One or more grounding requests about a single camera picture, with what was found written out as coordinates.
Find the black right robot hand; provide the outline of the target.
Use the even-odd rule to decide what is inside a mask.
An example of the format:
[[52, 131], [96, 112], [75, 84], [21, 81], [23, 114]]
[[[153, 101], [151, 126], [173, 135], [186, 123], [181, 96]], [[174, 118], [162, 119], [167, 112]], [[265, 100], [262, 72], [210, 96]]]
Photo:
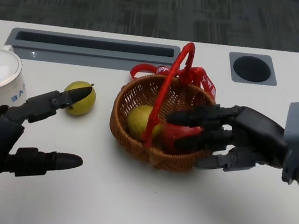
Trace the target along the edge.
[[199, 105], [190, 110], [173, 111], [166, 116], [173, 125], [196, 127], [200, 134], [181, 137], [175, 146], [182, 151], [223, 151], [198, 160], [195, 166], [203, 170], [222, 169], [226, 172], [247, 170], [256, 164], [281, 169], [288, 146], [284, 128], [264, 114], [246, 106], [221, 107], [219, 104]]

